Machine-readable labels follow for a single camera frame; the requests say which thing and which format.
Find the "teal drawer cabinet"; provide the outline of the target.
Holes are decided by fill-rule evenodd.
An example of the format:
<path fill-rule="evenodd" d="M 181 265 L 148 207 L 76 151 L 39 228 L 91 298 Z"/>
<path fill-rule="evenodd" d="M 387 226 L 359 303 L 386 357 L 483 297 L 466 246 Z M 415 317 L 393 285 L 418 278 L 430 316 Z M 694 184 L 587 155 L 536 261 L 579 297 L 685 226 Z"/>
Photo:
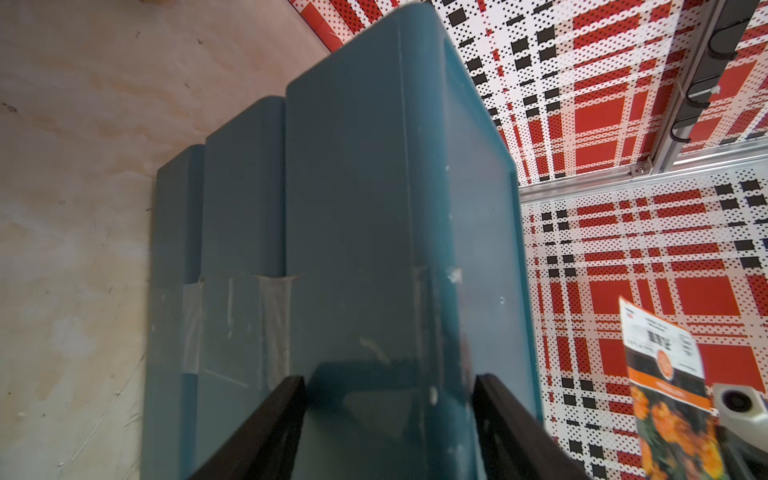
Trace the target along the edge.
<path fill-rule="evenodd" d="M 482 479 L 472 390 L 541 413 L 516 170 L 436 9 L 393 10 L 157 172 L 140 475 L 287 377 L 296 479 Z"/>

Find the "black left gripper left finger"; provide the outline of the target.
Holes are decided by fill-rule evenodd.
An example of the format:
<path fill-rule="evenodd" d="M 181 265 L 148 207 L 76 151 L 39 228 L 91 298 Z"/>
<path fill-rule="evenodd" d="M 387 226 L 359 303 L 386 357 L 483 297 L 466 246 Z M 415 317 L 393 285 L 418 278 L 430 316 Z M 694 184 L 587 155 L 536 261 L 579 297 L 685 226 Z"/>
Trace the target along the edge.
<path fill-rule="evenodd" d="M 304 378 L 286 377 L 191 477 L 291 478 L 307 407 Z"/>

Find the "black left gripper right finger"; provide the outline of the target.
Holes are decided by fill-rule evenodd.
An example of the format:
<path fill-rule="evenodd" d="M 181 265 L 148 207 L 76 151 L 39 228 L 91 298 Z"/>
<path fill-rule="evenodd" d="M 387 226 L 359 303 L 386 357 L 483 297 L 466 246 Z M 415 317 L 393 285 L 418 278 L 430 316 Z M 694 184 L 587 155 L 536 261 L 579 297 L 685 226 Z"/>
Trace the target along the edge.
<path fill-rule="evenodd" d="M 487 478 L 588 477 L 497 376 L 475 377 L 472 406 Z"/>

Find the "orange marigold seed bag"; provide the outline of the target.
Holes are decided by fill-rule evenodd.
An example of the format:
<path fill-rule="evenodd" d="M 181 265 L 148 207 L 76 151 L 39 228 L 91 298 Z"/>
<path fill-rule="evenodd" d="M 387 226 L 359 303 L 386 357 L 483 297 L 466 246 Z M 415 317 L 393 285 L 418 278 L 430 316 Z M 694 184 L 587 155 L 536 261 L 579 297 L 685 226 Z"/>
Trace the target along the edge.
<path fill-rule="evenodd" d="M 645 477 L 727 479 L 693 336 L 624 298 L 618 306 Z"/>

